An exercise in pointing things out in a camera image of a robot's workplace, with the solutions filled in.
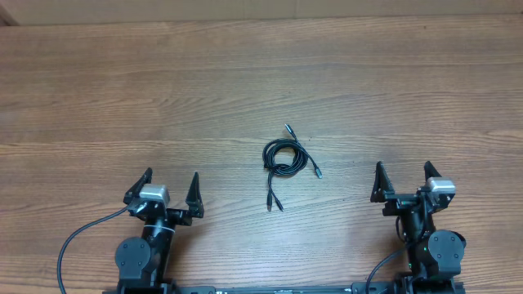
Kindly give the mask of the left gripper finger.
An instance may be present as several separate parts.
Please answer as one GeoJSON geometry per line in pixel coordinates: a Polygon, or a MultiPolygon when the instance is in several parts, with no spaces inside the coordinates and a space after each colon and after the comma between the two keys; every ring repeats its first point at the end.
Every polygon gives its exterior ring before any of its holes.
{"type": "Polygon", "coordinates": [[[130,204],[134,198],[138,198],[143,187],[151,183],[152,175],[153,170],[151,167],[148,167],[141,178],[125,193],[123,202],[125,204],[130,204]]]}
{"type": "Polygon", "coordinates": [[[186,204],[188,205],[190,215],[192,217],[203,218],[204,207],[203,200],[199,188],[199,174],[194,173],[190,184],[188,194],[186,196],[186,204]]]}

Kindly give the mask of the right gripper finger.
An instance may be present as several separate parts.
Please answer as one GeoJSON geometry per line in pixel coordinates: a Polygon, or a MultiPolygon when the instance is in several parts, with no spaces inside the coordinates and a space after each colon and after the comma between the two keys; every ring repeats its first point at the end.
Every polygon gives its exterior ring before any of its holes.
{"type": "Polygon", "coordinates": [[[382,161],[379,161],[376,164],[375,178],[370,196],[370,202],[385,203],[390,201],[394,195],[395,190],[387,175],[384,164],[382,161]]]}
{"type": "Polygon", "coordinates": [[[423,166],[425,181],[428,181],[432,177],[441,177],[441,174],[436,170],[430,161],[426,161],[423,166]]]}

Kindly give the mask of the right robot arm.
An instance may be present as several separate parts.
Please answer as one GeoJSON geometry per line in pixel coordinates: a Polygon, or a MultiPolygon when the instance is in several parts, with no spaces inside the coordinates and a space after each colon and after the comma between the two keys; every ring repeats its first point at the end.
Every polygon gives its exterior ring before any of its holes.
{"type": "Polygon", "coordinates": [[[365,282],[364,291],[372,288],[381,293],[464,293],[462,283],[454,277],[461,274],[461,261],[467,246],[458,232],[438,230],[433,215],[445,210],[456,194],[451,178],[442,176],[429,161],[424,164],[425,184],[412,194],[398,194],[383,162],[376,164],[372,203],[383,203],[382,214],[396,219],[396,235],[404,246],[380,261],[365,282]],[[402,254],[408,258],[408,272],[398,273],[385,286],[372,283],[374,275],[387,262],[402,254]]]}

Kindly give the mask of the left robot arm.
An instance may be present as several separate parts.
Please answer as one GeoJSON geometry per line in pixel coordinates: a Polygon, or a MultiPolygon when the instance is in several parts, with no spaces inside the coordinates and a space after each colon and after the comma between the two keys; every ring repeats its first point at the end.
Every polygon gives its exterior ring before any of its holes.
{"type": "Polygon", "coordinates": [[[204,216],[198,173],[193,175],[186,209],[170,208],[167,186],[154,184],[152,175],[147,168],[123,198],[126,211],[144,227],[140,237],[125,239],[116,249],[117,293],[178,293],[176,284],[164,278],[176,227],[190,226],[194,218],[204,216]]]}

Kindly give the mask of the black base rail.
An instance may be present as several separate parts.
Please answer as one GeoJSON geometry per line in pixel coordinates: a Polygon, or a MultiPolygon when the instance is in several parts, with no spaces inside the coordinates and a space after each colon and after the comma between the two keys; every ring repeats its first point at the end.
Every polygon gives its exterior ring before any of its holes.
{"type": "Polygon", "coordinates": [[[212,286],[176,287],[163,284],[152,288],[125,288],[108,290],[104,293],[172,293],[172,294],[394,294],[407,293],[393,282],[372,282],[366,291],[366,283],[357,282],[345,286],[306,286],[306,287],[233,287],[216,288],[212,286]]]}

